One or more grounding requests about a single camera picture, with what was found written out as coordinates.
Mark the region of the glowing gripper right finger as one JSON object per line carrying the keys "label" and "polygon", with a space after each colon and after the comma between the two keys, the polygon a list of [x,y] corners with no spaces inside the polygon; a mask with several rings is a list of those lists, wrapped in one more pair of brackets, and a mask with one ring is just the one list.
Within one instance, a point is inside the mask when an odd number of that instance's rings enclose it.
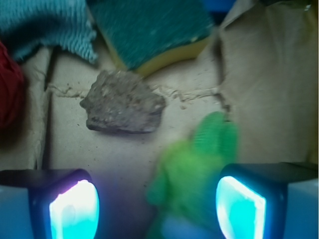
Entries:
{"label": "glowing gripper right finger", "polygon": [[319,166],[229,164],[217,184],[216,212],[227,239],[317,239]]}

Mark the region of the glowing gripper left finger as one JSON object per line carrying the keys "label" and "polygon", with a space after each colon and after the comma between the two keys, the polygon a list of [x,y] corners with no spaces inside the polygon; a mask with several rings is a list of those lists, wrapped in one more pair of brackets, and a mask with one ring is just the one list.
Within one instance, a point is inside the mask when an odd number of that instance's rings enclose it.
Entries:
{"label": "glowing gripper left finger", "polygon": [[2,170],[2,239],[93,239],[98,191],[84,169]]}

